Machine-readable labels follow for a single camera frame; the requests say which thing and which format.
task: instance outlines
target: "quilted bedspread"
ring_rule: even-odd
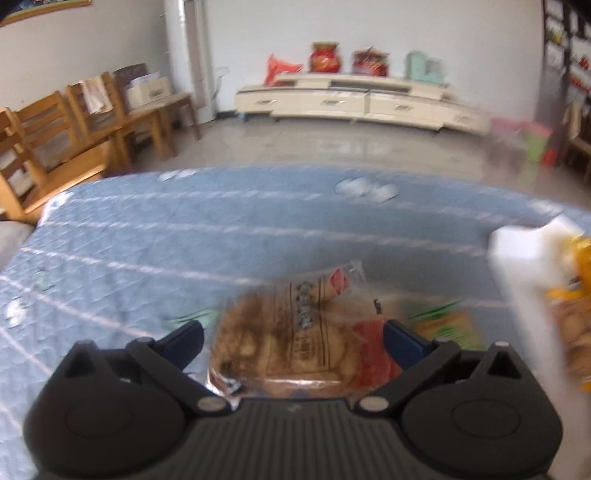
[[[346,178],[393,184],[383,203],[337,193]],[[72,344],[159,338],[170,319],[215,307],[266,280],[361,260],[405,314],[460,299],[487,342],[527,358],[488,270],[495,229],[541,226],[569,206],[463,181],[338,168],[204,168],[71,190],[0,274],[0,479],[35,472],[27,410]]]

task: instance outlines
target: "white tv stand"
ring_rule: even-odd
[[[328,73],[283,73],[281,86],[250,85],[236,93],[237,113],[312,116],[453,128],[483,135],[486,113],[460,103],[449,89],[403,79]]]

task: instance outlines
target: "drawer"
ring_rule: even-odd
[[[259,90],[235,95],[237,113],[269,113],[276,109],[291,109],[297,104],[292,90]]]
[[[360,116],[365,113],[365,95],[358,92],[302,92],[298,109],[306,115],[339,116],[345,113]]]
[[[440,116],[444,126],[468,132],[485,134],[489,130],[488,116],[461,106],[440,106]]]
[[[369,97],[369,113],[380,115],[431,119],[435,114],[434,107],[432,103],[416,98],[387,93],[370,93]]]

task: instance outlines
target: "tile floor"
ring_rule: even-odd
[[[417,128],[324,119],[256,116],[202,126],[195,142],[175,133],[176,158],[161,162],[153,148],[139,154],[139,171],[230,165],[326,164],[391,169],[479,181],[591,209],[591,187],[565,168],[531,162],[516,168],[490,161],[479,138],[454,131],[434,135]]]

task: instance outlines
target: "picture frame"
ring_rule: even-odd
[[[36,15],[43,15],[65,8],[85,7],[91,5],[92,0],[23,0],[0,23],[0,27],[25,20]]]

